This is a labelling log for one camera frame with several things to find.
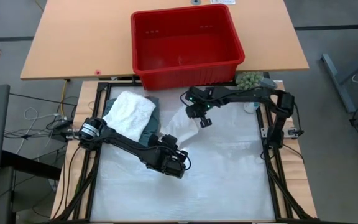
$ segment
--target white towel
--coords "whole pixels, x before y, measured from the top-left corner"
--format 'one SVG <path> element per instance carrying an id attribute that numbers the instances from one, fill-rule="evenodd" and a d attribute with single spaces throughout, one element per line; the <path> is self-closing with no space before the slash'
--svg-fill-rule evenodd
<path id="1" fill-rule="evenodd" d="M 107 126 L 137 142 L 154 108 L 155 104 L 143 96 L 123 91 L 103 119 Z"/>
<path id="2" fill-rule="evenodd" d="M 196 124 L 194 119 L 190 119 L 186 114 L 186 106 L 182 106 L 166 127 L 161 128 L 162 134 L 170 134 L 178 139 L 177 146 L 182 142 L 191 138 L 198 133 L 200 127 Z"/>

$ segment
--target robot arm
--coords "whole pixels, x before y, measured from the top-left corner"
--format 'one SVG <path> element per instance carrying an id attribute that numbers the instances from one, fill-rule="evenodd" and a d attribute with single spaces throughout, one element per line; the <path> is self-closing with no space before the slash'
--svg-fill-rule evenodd
<path id="1" fill-rule="evenodd" d="M 277 96 L 277 104 L 271 99 L 272 95 Z M 190 87 L 185 98 L 193 103 L 186 108 L 188 117 L 200 118 L 202 128 L 212 125 L 205 115 L 214 106 L 221 107 L 231 102 L 263 103 L 276 114 L 273 125 L 268 128 L 266 140 L 269 146 L 277 148 L 283 146 L 283 127 L 287 118 L 292 116 L 295 105 L 295 98 L 290 93 L 264 87 L 250 90 L 230 90 L 224 86 L 207 87 L 205 90 Z"/>
<path id="2" fill-rule="evenodd" d="M 177 138 L 171 135 L 164 136 L 161 141 L 153 135 L 149 141 L 150 147 L 145 147 L 109 128 L 100 118 L 87 118 L 78 134 L 78 146 L 86 150 L 97 150 L 102 143 L 112 144 L 137 156 L 146 168 L 178 178 L 185 173 L 188 153 L 178 150 Z"/>

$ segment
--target dark green cloth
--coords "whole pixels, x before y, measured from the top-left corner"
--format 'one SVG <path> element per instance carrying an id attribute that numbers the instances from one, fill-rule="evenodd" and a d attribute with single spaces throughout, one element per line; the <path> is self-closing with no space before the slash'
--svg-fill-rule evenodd
<path id="1" fill-rule="evenodd" d="M 146 97 L 151 102 L 155 104 L 155 108 L 152 112 L 149 122 L 144 128 L 142 134 L 140 135 L 139 143 L 144 146 L 149 146 L 149 139 L 152 134 L 156 134 L 158 131 L 158 126 L 160 124 L 160 99 L 152 96 Z M 112 108 L 112 105 L 117 100 L 117 98 L 110 99 L 106 102 L 106 110 L 104 111 L 103 116 L 106 116 Z"/>

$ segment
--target gray floor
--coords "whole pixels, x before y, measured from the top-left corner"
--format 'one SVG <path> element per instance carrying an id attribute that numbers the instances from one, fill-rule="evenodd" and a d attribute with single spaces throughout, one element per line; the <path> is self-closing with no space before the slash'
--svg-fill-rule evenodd
<path id="1" fill-rule="evenodd" d="M 285 0 L 285 3 L 294 26 L 358 24 L 358 0 Z M 14 3 L 0 0 L 0 37 L 34 35 L 41 14 L 32 0 L 16 0 Z M 351 62 L 358 54 L 358 30 L 303 31 L 297 34 L 310 69 L 271 73 L 271 76 L 284 80 L 300 107 L 305 130 L 300 146 L 318 216 L 323 220 L 358 223 L 358 134 L 350 126 L 348 120 L 351 116 L 345 112 L 320 61 L 322 53 L 329 53 L 339 68 Z M 63 81 L 20 80 L 30 46 L 31 42 L 0 42 L 0 84 L 10 84 L 13 93 L 60 101 L 60 92 L 51 89 L 60 89 Z M 71 82 L 67 96 L 78 96 L 80 85 L 80 80 Z M 358 104 L 358 84 L 349 83 L 349 89 Z M 11 96 L 6 129 L 27 128 L 30 122 L 24 119 L 23 113 L 30 106 L 40 115 L 54 113 L 57 108 L 53 103 Z M 69 106 L 65 107 L 66 114 L 70 111 Z M 43 128 L 49 121 L 40 120 L 35 128 Z M 10 140 L 4 142 L 4 148 L 15 152 L 20 141 Z M 44 149 L 46 143 L 47 139 L 26 141 L 21 155 L 33 158 L 37 153 L 43 154 L 62 145 L 52 140 Z M 53 158 L 46 158 L 45 162 L 52 163 Z M 17 178 L 23 179 L 25 175 L 19 174 Z M 49 183 L 43 179 L 33 179 L 16 189 L 17 209 L 28 208 L 51 191 Z M 41 206 L 37 206 L 37 211 L 50 214 L 53 196 L 50 194 Z M 18 223 L 44 220 L 30 210 L 20 212 L 18 216 Z"/>

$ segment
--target red crate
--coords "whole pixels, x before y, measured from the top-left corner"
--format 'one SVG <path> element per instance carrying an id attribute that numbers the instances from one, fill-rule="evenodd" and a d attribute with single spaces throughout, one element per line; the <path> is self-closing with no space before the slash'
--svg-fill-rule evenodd
<path id="1" fill-rule="evenodd" d="M 229 82 L 245 59 L 223 4 L 135 12 L 131 25 L 132 67 L 146 90 Z"/>

